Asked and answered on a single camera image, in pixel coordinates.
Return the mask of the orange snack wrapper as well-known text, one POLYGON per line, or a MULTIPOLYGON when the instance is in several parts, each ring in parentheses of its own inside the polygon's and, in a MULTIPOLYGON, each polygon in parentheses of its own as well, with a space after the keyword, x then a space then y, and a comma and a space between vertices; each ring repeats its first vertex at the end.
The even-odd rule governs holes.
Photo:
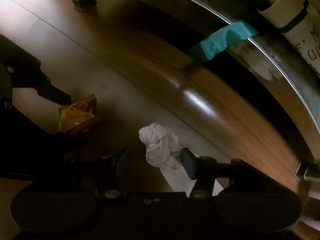
POLYGON ((58 131, 67 134, 87 131, 101 120, 96 114, 96 106, 97 98, 95 94, 91 94, 58 109, 60 116, 58 131))

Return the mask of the rolled white paper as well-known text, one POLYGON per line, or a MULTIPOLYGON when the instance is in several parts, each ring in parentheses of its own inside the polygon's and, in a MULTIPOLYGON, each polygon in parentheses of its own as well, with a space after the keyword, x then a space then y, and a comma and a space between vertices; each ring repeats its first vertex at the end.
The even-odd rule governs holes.
POLYGON ((319 0, 267 0, 259 13, 319 74, 319 0))

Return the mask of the white knotted tissue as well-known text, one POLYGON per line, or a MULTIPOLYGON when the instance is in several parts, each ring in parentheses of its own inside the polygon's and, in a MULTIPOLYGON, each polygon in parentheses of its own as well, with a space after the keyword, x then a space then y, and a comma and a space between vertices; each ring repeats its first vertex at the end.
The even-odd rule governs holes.
POLYGON ((178 136, 158 123, 139 130, 140 141, 146 146, 146 161, 159 168, 163 177, 175 192, 190 195, 196 181, 189 178, 181 163, 182 146, 178 136))

